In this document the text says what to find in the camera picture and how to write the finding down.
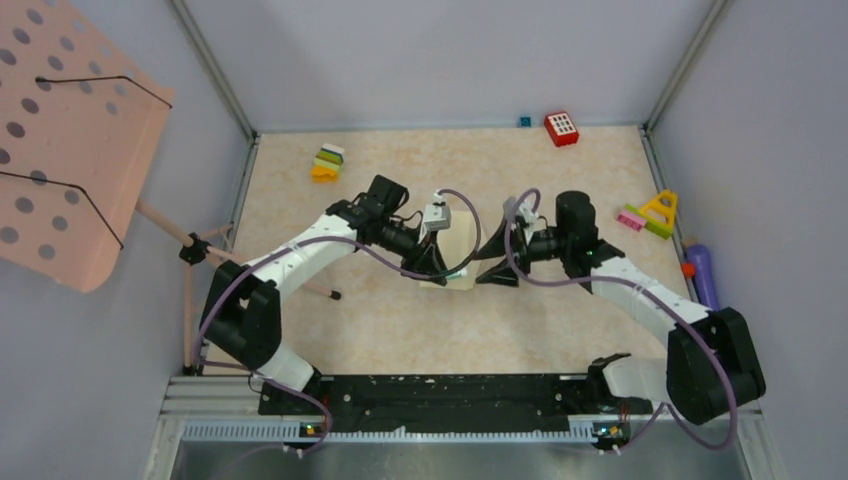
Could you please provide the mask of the glue stick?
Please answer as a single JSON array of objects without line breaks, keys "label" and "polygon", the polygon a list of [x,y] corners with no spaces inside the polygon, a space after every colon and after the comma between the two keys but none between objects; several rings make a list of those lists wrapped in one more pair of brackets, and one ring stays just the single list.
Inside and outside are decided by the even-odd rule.
[{"label": "glue stick", "polygon": [[446,277],[446,279],[447,280],[453,280],[453,279],[458,279],[458,278],[464,278],[464,277],[467,277],[467,276],[468,276],[468,269],[463,268],[461,270],[458,270],[458,271],[448,275]]}]

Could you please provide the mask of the yellow envelope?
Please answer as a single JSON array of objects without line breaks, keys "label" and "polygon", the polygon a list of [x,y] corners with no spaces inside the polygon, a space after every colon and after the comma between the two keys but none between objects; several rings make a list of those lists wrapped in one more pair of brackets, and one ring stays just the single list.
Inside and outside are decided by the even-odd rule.
[{"label": "yellow envelope", "polygon": [[[451,215],[450,228],[438,233],[438,246],[444,262],[449,268],[458,265],[464,260],[474,249],[477,238],[473,215],[469,211],[453,210]],[[475,278],[478,275],[481,264],[481,261],[470,262],[464,267],[468,269],[468,276],[449,280],[445,287],[424,281],[421,281],[419,286],[423,289],[435,290],[471,290],[475,286]]]}]

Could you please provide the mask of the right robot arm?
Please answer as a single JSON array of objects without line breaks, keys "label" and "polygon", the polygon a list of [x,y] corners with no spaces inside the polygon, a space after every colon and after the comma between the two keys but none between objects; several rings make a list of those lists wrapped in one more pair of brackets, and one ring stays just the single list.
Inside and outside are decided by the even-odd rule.
[{"label": "right robot arm", "polygon": [[568,285],[620,308],[665,349],[662,359],[615,354],[587,371],[589,404],[612,412],[626,398],[663,402],[688,422],[702,425],[767,390],[745,317],[688,300],[642,272],[625,253],[602,239],[587,193],[570,190],[555,199],[555,222],[537,228],[537,190],[510,197],[496,233],[477,254],[499,259],[479,284],[518,286],[535,262],[557,260]]}]

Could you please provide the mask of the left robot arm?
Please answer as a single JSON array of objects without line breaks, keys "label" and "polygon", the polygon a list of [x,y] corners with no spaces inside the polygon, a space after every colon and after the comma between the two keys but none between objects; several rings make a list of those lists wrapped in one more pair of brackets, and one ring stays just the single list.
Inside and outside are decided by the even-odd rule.
[{"label": "left robot arm", "polygon": [[436,191],[417,228],[397,217],[409,192],[377,175],[365,192],[339,200],[306,230],[272,252],[244,264],[228,260],[213,278],[199,339],[241,366],[283,387],[283,401],[297,413],[319,404],[319,370],[282,339],[282,304],[317,273],[350,254],[375,247],[400,257],[400,273],[445,285],[450,273],[437,246],[449,227],[449,189]]}]

